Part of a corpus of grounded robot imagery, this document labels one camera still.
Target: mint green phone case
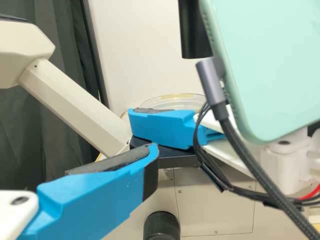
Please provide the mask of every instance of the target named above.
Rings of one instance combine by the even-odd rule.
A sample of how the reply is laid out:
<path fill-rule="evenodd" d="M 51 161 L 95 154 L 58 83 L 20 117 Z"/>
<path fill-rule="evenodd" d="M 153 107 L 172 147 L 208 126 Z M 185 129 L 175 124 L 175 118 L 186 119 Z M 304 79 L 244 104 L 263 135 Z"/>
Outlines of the mint green phone case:
<path fill-rule="evenodd" d="M 245 139 L 265 144 L 320 119 L 320 0 L 199 0 Z"/>

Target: white wall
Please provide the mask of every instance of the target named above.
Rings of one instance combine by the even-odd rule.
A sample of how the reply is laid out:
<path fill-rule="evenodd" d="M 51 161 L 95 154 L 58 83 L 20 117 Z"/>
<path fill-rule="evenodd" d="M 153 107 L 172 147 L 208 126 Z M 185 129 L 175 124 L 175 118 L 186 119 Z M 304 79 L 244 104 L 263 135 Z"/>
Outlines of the white wall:
<path fill-rule="evenodd" d="M 117 115 L 171 93 L 203 93 L 182 59 L 178 0 L 89 0 L 110 108 Z"/>

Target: dark curtain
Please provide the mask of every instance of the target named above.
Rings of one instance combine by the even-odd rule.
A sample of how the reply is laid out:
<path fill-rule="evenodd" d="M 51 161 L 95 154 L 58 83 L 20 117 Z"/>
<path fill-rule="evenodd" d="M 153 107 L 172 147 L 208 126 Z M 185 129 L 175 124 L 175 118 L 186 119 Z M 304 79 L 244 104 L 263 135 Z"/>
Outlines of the dark curtain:
<path fill-rule="evenodd" d="M 0 0 L 0 13 L 37 25 L 56 46 L 50 61 L 99 98 L 80 0 Z M 24 89 L 0 89 L 0 189 L 35 190 L 97 155 Z"/>

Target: petri dish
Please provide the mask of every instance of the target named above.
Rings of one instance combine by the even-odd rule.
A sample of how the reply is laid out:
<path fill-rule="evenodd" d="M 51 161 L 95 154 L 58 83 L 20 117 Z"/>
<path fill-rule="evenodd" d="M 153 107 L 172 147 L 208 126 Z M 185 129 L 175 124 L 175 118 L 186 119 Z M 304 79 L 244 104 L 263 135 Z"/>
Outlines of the petri dish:
<path fill-rule="evenodd" d="M 206 97 L 195 93 L 173 93 L 153 97 L 140 105 L 144 109 L 173 109 L 198 111 L 205 103 Z"/>

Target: black knob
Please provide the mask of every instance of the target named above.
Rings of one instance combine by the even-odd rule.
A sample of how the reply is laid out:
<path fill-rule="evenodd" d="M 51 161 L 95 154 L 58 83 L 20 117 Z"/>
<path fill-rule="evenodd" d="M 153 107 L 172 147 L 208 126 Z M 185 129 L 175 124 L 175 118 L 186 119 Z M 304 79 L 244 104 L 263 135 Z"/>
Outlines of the black knob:
<path fill-rule="evenodd" d="M 180 240 L 180 225 L 169 212 L 152 213 L 144 222 L 143 240 Z"/>

